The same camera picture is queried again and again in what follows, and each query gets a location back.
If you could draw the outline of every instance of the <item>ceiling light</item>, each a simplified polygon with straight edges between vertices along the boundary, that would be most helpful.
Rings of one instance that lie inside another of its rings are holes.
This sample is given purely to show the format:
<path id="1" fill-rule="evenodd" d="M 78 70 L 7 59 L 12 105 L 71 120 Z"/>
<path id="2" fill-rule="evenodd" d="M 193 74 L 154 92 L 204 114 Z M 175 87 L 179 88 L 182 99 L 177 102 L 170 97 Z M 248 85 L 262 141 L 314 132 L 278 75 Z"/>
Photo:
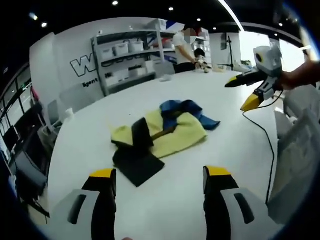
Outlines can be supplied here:
<path id="1" fill-rule="evenodd" d="M 38 17 L 37 17 L 33 12 L 30 12 L 30 13 L 29 13 L 29 17 L 32 18 L 32 19 L 35 20 L 35 21 L 38 20 Z"/>
<path id="2" fill-rule="evenodd" d="M 239 29 L 244 32 L 245 31 L 244 27 L 241 25 L 239 19 L 237 18 L 235 13 L 231 10 L 229 5 L 225 2 L 225 0 L 218 0 L 218 1 L 225 8 L 225 10 L 227 10 L 227 12 L 230 14 L 230 16 L 233 18 L 235 23 L 238 25 Z"/>
<path id="3" fill-rule="evenodd" d="M 308 46 L 303 46 L 303 47 L 300 47 L 299 49 L 300 50 L 308 50 L 308 49 L 311 49 L 311 45 L 308 45 Z"/>

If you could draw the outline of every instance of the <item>wall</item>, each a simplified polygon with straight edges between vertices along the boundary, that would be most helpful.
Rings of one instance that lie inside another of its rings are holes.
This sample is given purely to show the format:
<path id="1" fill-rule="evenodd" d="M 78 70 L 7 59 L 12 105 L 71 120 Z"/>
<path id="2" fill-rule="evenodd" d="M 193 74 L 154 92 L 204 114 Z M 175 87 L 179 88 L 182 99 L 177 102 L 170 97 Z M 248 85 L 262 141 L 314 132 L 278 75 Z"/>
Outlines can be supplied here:
<path id="1" fill-rule="evenodd" d="M 76 26 L 57 35 L 51 33 L 35 43 L 30 48 L 32 84 L 44 108 L 58 99 L 61 93 L 72 89 L 82 91 L 80 95 L 93 101 L 102 99 L 104 96 L 98 82 L 93 81 L 90 86 L 83 87 L 83 83 L 98 78 L 91 38 L 99 31 L 111 34 L 130 29 L 139 30 L 153 20 L 154 18 L 142 17 L 104 19 Z M 181 30 L 183 25 L 177 23 L 171 29 L 175 28 Z M 59 101 L 59 109 L 63 109 L 61 112 L 68 107 Z"/>
<path id="2" fill-rule="evenodd" d="M 221 50 L 221 36 L 222 36 L 222 33 L 212 33 L 209 35 L 212 64 L 230 64 L 231 63 L 229 44 L 227 44 L 227 48 L 225 50 Z M 230 36 L 230 40 L 232 41 L 231 48 L 232 48 L 233 63 L 235 61 L 240 61 L 241 49 L 240 49 L 239 34 L 227 33 L 227 37 L 228 36 Z"/>

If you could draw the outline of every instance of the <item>logo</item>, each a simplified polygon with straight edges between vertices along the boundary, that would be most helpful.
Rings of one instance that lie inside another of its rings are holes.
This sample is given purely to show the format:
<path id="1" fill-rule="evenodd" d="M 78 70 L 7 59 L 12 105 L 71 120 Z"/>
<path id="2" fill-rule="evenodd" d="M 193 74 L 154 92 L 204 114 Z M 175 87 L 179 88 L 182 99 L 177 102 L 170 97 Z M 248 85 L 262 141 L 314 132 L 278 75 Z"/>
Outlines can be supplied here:
<path id="1" fill-rule="evenodd" d="M 88 81 L 88 82 L 84 82 L 82 83 L 82 86 L 84 88 L 88 88 L 91 84 L 97 83 L 99 82 L 97 78 L 93 79 L 92 81 Z"/>
<path id="2" fill-rule="evenodd" d="M 93 58 L 93 53 L 80 57 L 80 60 L 75 59 L 70 62 L 75 74 L 80 78 L 87 73 L 92 73 L 96 70 L 96 64 Z"/>

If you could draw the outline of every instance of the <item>towel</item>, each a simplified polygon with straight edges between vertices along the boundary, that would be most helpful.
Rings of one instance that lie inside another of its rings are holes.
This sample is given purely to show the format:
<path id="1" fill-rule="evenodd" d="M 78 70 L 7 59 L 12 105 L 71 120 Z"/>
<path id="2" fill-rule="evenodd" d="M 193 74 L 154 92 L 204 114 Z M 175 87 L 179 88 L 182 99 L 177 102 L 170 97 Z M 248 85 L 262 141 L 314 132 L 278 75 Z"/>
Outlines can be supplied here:
<path id="1" fill-rule="evenodd" d="M 151 136 L 164 130 L 165 122 L 162 113 L 163 111 L 159 108 L 147 113 L 145 116 Z M 150 152 L 158 159 L 190 148 L 204 140 L 207 136 L 201 122 L 189 112 L 181 114 L 174 120 L 174 124 L 177 125 L 174 133 L 156 139 L 153 142 L 154 146 L 150 148 Z M 121 126 L 115 129 L 111 134 L 111 140 L 132 146 L 131 126 Z"/>
<path id="2" fill-rule="evenodd" d="M 205 130 L 214 130 L 220 121 L 214 121 L 202 114 L 202 108 L 192 100 L 169 100 L 161 104 L 161 116 L 163 118 L 163 130 L 177 125 L 176 112 L 190 113 L 199 120 Z"/>

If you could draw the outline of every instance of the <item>floor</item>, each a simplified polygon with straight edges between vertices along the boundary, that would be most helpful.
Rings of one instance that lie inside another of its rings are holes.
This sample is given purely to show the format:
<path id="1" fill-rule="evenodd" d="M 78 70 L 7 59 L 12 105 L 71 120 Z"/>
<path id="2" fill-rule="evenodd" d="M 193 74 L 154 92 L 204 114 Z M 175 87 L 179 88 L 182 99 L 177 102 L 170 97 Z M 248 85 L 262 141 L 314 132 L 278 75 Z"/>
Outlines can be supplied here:
<path id="1" fill-rule="evenodd" d="M 273 104 L 274 110 L 278 111 L 278 112 L 282 112 L 284 111 L 284 102 L 283 100 L 280 98 L 278 99 L 274 104 Z M 44 189 L 43 195 L 41 197 L 39 197 L 38 203 L 46 210 L 48 211 L 48 188 L 46 187 Z M 36 211 L 35 209 L 33 209 L 32 207 L 29 206 L 28 208 L 29 210 L 29 215 L 30 218 L 32 219 L 32 221 L 36 224 L 36 225 L 45 225 L 47 224 L 47 222 L 49 221 L 49 219 L 42 215 L 41 213 L 39 213 L 38 211 Z"/>

